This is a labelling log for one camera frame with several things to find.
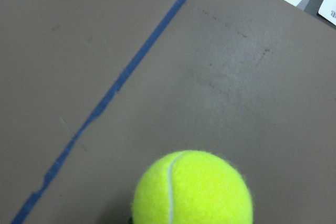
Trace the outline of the grey box with white label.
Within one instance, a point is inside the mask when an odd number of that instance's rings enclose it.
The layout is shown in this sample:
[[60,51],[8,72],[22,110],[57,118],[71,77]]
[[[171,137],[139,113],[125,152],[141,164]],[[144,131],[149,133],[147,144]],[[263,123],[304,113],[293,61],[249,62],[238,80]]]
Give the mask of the grey box with white label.
[[335,0],[301,0],[297,7],[335,28]]

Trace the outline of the tennis ball with black logo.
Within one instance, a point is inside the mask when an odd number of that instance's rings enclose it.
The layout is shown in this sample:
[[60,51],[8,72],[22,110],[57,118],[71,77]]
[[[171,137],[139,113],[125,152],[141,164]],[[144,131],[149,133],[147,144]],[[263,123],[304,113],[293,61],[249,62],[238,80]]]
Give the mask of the tennis ball with black logo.
[[253,223],[243,176],[208,152],[168,154],[142,175],[134,192],[133,223]]

